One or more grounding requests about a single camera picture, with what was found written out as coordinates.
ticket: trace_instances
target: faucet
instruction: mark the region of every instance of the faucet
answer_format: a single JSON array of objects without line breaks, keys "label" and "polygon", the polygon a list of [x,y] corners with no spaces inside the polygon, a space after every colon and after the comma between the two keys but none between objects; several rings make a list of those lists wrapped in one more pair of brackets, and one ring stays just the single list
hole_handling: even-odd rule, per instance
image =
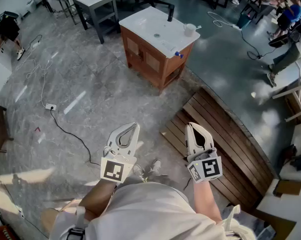
[{"label": "faucet", "polygon": [[173,5],[173,4],[170,4],[168,6],[168,9],[169,9],[168,19],[167,19],[168,22],[171,22],[173,20],[174,8],[175,8],[175,5]]}]

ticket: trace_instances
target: electrical outlet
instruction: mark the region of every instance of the electrical outlet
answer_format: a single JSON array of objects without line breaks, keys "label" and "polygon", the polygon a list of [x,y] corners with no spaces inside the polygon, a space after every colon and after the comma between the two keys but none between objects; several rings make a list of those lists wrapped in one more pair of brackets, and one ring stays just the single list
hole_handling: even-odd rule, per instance
[{"label": "electrical outlet", "polygon": [[47,110],[54,110],[55,111],[56,110],[56,105],[46,103],[45,109],[47,109]]}]

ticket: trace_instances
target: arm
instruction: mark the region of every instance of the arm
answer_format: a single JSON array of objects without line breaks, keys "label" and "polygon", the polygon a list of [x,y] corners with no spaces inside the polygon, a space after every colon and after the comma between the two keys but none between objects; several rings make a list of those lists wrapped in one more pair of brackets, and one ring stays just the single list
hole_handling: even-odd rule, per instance
[{"label": "arm", "polygon": [[101,216],[106,209],[116,182],[101,179],[79,203],[86,209],[85,218],[89,221]]},{"label": "arm", "polygon": [[291,9],[291,7],[289,6],[289,4],[287,2],[285,2],[285,6],[286,6],[287,10],[290,11],[291,15],[295,16],[293,10]]},{"label": "arm", "polygon": [[195,212],[203,214],[216,223],[222,221],[220,210],[215,202],[210,183],[194,183]]}]

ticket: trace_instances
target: sink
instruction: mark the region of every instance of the sink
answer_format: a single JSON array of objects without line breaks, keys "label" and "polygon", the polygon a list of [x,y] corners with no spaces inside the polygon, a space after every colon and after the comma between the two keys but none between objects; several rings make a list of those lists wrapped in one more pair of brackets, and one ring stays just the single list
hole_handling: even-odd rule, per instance
[{"label": "sink", "polygon": [[175,52],[180,52],[200,37],[195,32],[193,36],[184,35],[184,24],[173,18],[167,21],[168,15],[154,7],[148,7],[121,20],[119,24],[132,31],[167,58],[172,58]]}]

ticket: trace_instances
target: white cable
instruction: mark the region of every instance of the white cable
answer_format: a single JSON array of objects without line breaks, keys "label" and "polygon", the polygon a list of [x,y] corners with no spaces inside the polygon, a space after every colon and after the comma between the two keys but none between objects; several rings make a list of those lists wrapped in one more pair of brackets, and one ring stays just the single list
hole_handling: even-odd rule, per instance
[{"label": "white cable", "polygon": [[[208,16],[213,18],[214,20],[212,21],[214,23],[214,25],[216,25],[217,27],[221,28],[222,27],[222,23],[228,25],[228,26],[235,26],[236,24],[231,24],[229,22],[227,22],[222,16],[218,15],[217,13],[215,12],[212,12],[212,11],[208,11],[207,12]],[[215,18],[214,16],[212,16],[211,14],[214,14],[214,15],[217,15],[218,17],[220,17],[222,20],[219,20],[217,18]]]},{"label": "white cable", "polygon": [[34,64],[35,64],[35,67],[32,69],[32,71],[29,72],[29,73],[27,73],[26,79],[29,79],[31,77],[31,75],[36,71],[37,67],[39,67],[40,70],[44,71],[44,84],[43,84],[42,89],[41,89],[40,101],[41,101],[42,106],[44,108],[46,108],[46,106],[43,103],[43,91],[44,91],[45,82],[46,82],[46,70],[48,70],[52,66],[53,61],[52,60],[48,60],[46,66],[45,66],[45,69],[42,69],[41,65],[37,65],[36,64],[36,60],[34,60],[34,59],[28,59],[32,55],[32,52],[36,49],[36,47],[31,50],[31,52],[29,53],[29,55],[27,56],[27,58],[22,62],[22,64],[20,64],[18,67],[16,67],[16,71],[18,71],[24,65],[25,62],[34,62]]}]

